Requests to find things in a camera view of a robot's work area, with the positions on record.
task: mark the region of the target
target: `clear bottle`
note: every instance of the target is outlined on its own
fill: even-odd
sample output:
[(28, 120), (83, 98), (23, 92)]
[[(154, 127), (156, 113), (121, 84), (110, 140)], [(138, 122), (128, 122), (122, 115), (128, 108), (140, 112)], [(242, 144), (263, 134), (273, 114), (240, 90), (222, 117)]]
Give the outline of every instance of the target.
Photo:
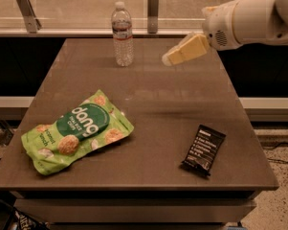
[(116, 2), (112, 14), (112, 29), (116, 62), (120, 66), (128, 66), (133, 62), (132, 19), (125, 9), (124, 2)]

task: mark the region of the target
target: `wooden table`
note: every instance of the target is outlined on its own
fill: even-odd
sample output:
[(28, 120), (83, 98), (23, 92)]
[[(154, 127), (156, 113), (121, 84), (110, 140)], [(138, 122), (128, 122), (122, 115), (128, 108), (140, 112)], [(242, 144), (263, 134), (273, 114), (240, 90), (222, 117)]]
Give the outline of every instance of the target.
[[(119, 67), (110, 38), (67, 39), (0, 162), (0, 190), (49, 222), (232, 222), (277, 179), (217, 53), (166, 67), (177, 38), (136, 38)], [(101, 89), (134, 125), (116, 145), (43, 176), (20, 136)], [(199, 125), (227, 135), (209, 178), (180, 167)]]

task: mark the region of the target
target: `green label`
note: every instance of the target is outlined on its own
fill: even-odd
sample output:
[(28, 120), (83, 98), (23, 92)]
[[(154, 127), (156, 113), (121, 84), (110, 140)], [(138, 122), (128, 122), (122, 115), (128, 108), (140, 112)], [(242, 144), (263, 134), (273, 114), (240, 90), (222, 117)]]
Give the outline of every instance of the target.
[(108, 113), (94, 103), (83, 104), (57, 120), (56, 126), (62, 136), (75, 135), (79, 141), (94, 136), (109, 124)]

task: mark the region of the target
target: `black snack bar wrapper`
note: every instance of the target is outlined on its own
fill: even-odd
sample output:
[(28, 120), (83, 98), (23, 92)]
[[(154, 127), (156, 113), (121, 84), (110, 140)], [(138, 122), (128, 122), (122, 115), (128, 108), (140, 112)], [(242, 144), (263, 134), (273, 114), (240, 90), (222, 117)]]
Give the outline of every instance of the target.
[(223, 133), (200, 125), (188, 155), (182, 163), (204, 175), (210, 175), (210, 167), (225, 137)]

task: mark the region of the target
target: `green snack bag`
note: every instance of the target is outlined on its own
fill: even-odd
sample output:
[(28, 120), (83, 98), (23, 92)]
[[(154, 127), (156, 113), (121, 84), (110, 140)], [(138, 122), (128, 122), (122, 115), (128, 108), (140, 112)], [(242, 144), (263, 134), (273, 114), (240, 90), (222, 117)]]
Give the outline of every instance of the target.
[(42, 174), (57, 173), (87, 153), (128, 136), (134, 127), (100, 90), (52, 125), (21, 136), (23, 147)]

